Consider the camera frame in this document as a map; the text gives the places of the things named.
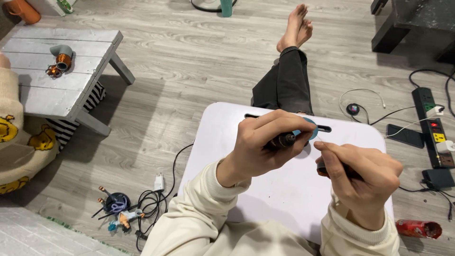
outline white cable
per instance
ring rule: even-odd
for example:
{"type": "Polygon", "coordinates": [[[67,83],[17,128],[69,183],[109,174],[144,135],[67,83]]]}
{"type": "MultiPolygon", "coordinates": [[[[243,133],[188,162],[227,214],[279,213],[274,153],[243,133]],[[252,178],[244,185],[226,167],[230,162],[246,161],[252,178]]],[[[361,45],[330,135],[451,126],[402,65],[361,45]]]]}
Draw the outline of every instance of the white cable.
{"type": "MultiPolygon", "coordinates": [[[[385,137],[390,137],[390,136],[397,135],[399,132],[403,131],[406,127],[408,127],[408,126],[410,126],[410,125],[413,125],[413,124],[415,124],[415,123],[418,123],[418,122],[420,122],[420,121],[428,120],[428,119],[430,119],[430,118],[425,118],[425,119],[419,120],[419,121],[417,121],[417,122],[414,122],[414,123],[412,123],[412,124],[408,124],[408,125],[406,125],[405,127],[401,128],[401,129],[400,129],[399,131],[397,131],[396,133],[391,134],[391,135],[386,135],[385,137]]],[[[450,118],[439,118],[439,119],[447,119],[447,120],[450,120],[450,121],[455,122],[455,120],[452,120],[452,119],[450,119],[450,118]]]]}
{"type": "Polygon", "coordinates": [[[351,118],[351,115],[349,115],[348,113],[346,113],[345,110],[343,110],[343,107],[341,106],[341,98],[342,98],[346,93],[348,93],[348,92],[358,91],[358,90],[366,90],[366,91],[370,91],[370,92],[376,93],[376,94],[379,96],[379,98],[381,98],[382,107],[385,108],[384,99],[382,98],[382,96],[381,96],[379,93],[377,93],[376,91],[373,91],[373,90],[371,90],[371,89],[367,89],[367,88],[356,88],[356,89],[352,89],[352,90],[349,90],[349,91],[347,91],[347,92],[344,92],[344,93],[340,96],[340,99],[339,99],[339,107],[340,107],[341,112],[342,112],[345,116],[351,118]]]}

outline hand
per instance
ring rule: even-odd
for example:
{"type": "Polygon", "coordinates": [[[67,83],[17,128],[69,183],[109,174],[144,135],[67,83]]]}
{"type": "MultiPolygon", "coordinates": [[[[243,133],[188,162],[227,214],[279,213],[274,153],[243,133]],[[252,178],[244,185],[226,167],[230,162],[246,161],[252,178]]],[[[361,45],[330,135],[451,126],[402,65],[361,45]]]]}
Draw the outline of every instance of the hand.
{"type": "Polygon", "coordinates": [[[11,69],[10,60],[2,52],[0,52],[0,67],[11,69]]]}
{"type": "Polygon", "coordinates": [[[258,118],[246,118],[238,124],[234,150],[217,168],[217,179],[223,187],[278,169],[302,152],[316,125],[302,117],[275,110],[258,118]],[[280,133],[300,130],[292,147],[278,151],[263,149],[280,133]]]}
{"type": "Polygon", "coordinates": [[[315,142],[339,200],[349,208],[347,219],[368,230],[379,230],[384,224],[384,204],[400,185],[403,171],[400,162],[375,148],[351,144],[315,142]],[[362,178],[349,179],[341,162],[349,165],[362,178]]]}

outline smartphone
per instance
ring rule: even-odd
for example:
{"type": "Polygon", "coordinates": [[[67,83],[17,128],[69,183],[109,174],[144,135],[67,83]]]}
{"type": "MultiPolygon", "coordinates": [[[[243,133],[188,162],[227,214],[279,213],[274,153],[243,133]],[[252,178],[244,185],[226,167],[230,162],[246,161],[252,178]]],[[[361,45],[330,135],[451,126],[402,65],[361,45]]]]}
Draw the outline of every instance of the smartphone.
{"type": "Polygon", "coordinates": [[[409,130],[406,128],[403,130],[401,130],[401,129],[403,129],[403,127],[396,126],[393,124],[388,124],[387,130],[385,133],[387,134],[389,139],[403,142],[404,144],[408,144],[409,146],[414,146],[417,148],[424,148],[424,146],[425,146],[424,135],[422,133],[419,133],[419,132],[416,132],[413,130],[409,130]]]}

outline black and white striped cloth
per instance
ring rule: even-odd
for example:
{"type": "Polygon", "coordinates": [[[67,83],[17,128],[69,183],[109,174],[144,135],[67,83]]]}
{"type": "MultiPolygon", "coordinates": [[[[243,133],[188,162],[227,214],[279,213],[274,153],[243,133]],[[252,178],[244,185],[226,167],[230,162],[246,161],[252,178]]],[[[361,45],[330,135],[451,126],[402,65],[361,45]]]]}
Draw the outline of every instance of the black and white striped cloth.
{"type": "MultiPolygon", "coordinates": [[[[100,84],[96,82],[95,87],[88,96],[87,101],[84,104],[84,109],[89,112],[94,107],[96,107],[101,100],[106,96],[106,90],[100,84]]],[[[79,126],[79,123],[76,121],[66,121],[66,120],[57,120],[57,119],[48,119],[52,129],[56,133],[56,139],[60,142],[59,153],[66,146],[70,138],[73,136],[76,128],[79,126]]]]}

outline blue disc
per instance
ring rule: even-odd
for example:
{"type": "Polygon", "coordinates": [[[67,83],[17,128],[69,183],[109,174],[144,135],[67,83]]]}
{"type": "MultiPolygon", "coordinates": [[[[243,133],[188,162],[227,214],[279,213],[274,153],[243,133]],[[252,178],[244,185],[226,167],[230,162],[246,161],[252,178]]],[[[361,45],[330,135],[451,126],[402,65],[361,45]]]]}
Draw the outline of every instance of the blue disc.
{"type": "MultiPolygon", "coordinates": [[[[307,122],[316,124],[313,120],[311,120],[309,118],[304,118],[304,119],[307,122]]],[[[318,129],[318,127],[316,127],[316,129],[314,129],[314,131],[313,131],[313,135],[311,135],[311,138],[309,140],[312,140],[312,139],[316,138],[316,136],[318,135],[318,131],[319,131],[319,129],[318,129]]],[[[293,133],[294,133],[295,136],[297,136],[297,135],[299,135],[301,133],[301,131],[295,130],[295,131],[293,131],[293,133]]]]}

